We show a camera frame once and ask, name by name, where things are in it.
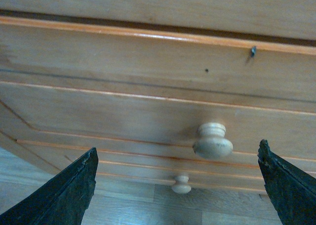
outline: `wooden dresser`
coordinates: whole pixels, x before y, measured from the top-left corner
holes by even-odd
[[[0,0],[0,145],[51,173],[265,193],[261,139],[316,176],[316,0]],[[195,155],[225,125],[233,153]]]

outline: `light wood knob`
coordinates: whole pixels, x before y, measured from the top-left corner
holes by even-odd
[[[188,184],[188,176],[175,177],[176,183],[172,185],[172,190],[178,194],[186,194],[191,190],[191,186]]]
[[[226,128],[216,122],[201,125],[198,130],[199,140],[193,145],[194,152],[207,159],[219,159],[233,151],[233,144],[225,139]]]

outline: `wood panel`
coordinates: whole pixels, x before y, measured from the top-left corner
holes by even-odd
[[[139,202],[154,200],[155,185],[129,182],[120,177],[111,179],[102,175],[97,175],[95,180],[97,183],[94,194]]]
[[[9,151],[4,150],[10,148],[10,146],[11,144],[8,144],[8,142],[0,142],[0,182],[39,188],[53,177],[52,174],[44,172],[27,161],[9,153]],[[32,152],[20,149],[20,153],[27,154]]]
[[[202,212],[94,195],[82,224],[201,225]]]
[[[47,145],[40,142],[21,142],[21,144],[37,154],[42,154],[43,158],[48,158],[51,153],[58,154],[59,157],[66,157],[70,161],[77,160],[89,148],[67,147],[63,145]],[[128,153],[126,151],[111,151],[98,148],[99,160],[102,163],[131,164],[163,170],[173,170],[175,172],[184,171],[201,174],[227,174],[231,176],[249,176],[257,179],[262,178],[261,171],[257,165],[257,156],[249,156],[242,153],[233,153],[228,158],[220,161],[199,160],[192,154],[192,149],[187,152],[191,160],[183,159],[177,153],[173,157],[162,156],[152,152],[151,155],[143,153]],[[312,176],[316,176],[316,161],[294,160],[296,166],[308,171]]]
[[[223,191],[220,189],[192,189],[189,194],[175,194],[165,186],[156,185],[154,203],[178,207],[182,204],[192,210],[233,214],[238,216],[278,220],[267,195]]]
[[[45,158],[48,162],[54,163],[59,168],[65,168],[73,160],[82,154],[82,151],[66,151],[56,148],[46,148],[39,146],[27,146],[29,150]],[[168,185],[174,183],[174,177],[180,174],[187,174],[190,177],[190,183],[193,187],[216,187],[234,190],[249,190],[264,193],[264,181],[260,176],[249,176],[247,170],[240,169],[239,175],[234,174],[234,168],[227,168],[226,174],[220,172],[192,170],[188,168],[172,167],[171,162],[169,165],[160,164],[158,166],[151,166],[146,162],[139,163],[125,163],[124,161],[105,161],[104,154],[99,154],[99,165],[97,173],[99,175],[120,175],[128,178],[143,178],[148,183],[155,183],[156,181],[165,181],[164,184]]]
[[[259,108],[286,109],[297,112],[316,112],[314,102],[295,101],[289,99],[269,98],[262,96],[248,96],[243,94],[227,94],[219,92],[199,91],[194,89],[171,88],[164,86],[149,86],[146,84],[119,83],[93,78],[69,78],[60,75],[46,75],[35,73],[15,73],[10,70],[0,70],[0,80],[50,85],[55,87],[71,87],[96,91],[109,91],[116,93],[136,94],[151,97],[171,99],[184,99],[192,101],[226,103],[230,105],[253,106]]]
[[[36,154],[27,150],[25,147],[17,143],[12,138],[8,137],[6,134],[2,133],[0,130],[0,146],[7,151],[24,158],[27,162],[42,168],[46,172],[57,174],[60,172],[53,164],[48,163],[45,159],[38,157]]]
[[[314,55],[1,25],[2,69],[315,101]]]
[[[315,55],[313,41],[292,38],[234,34],[171,26],[141,25],[119,21],[82,19],[3,10],[0,10],[0,23],[22,27],[153,38],[247,49],[251,49],[255,45],[257,50]]]
[[[43,137],[47,138],[48,141],[52,136],[49,133],[39,133]],[[70,135],[55,135],[53,139],[58,142],[80,142],[80,145],[61,145],[51,144],[45,142],[35,142],[18,140],[17,142],[21,145],[38,146],[38,147],[53,147],[55,149],[65,149],[66,151],[78,151],[78,150],[89,150],[91,147],[97,147],[98,152],[105,154],[106,156],[116,158],[122,156],[123,158],[129,158],[134,161],[137,158],[145,158],[146,161],[152,163],[159,160],[171,160],[179,163],[189,164],[188,168],[200,165],[200,167],[237,167],[247,168],[251,170],[257,170],[259,172],[258,156],[257,153],[244,153],[234,151],[227,157],[220,158],[218,160],[206,160],[201,157],[197,157],[192,153],[192,147],[183,147],[176,145],[164,145],[164,144],[150,144],[145,142],[134,142],[129,140],[115,140],[115,139],[95,139],[85,137],[75,137]],[[306,171],[312,176],[316,174],[316,160],[305,159],[305,158],[294,158],[284,157],[287,161]]]
[[[0,182],[0,214],[32,194],[39,187]]]
[[[197,127],[217,120],[235,151],[257,153],[266,138],[282,156],[315,158],[312,113],[4,82],[1,90],[1,99],[40,131],[191,146]]]
[[[203,212],[203,225],[282,225],[281,221],[272,219],[250,218],[246,216]]]
[[[1,9],[315,39],[315,0],[0,0]]]

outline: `small screw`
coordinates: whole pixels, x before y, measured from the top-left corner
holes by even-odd
[[[255,56],[256,51],[257,51],[257,47],[256,47],[256,46],[253,46],[253,47],[251,48],[251,55],[250,55],[251,58],[253,58],[253,57]]]

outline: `round knob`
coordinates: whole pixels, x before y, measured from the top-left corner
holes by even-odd
[[[233,144],[225,139],[226,128],[220,123],[206,123],[201,125],[197,133],[199,140],[193,145],[194,152],[207,159],[218,159],[229,155],[233,151]]]
[[[176,183],[172,185],[172,190],[178,194],[186,194],[191,190],[188,181],[189,177],[187,176],[177,176],[175,177]]]

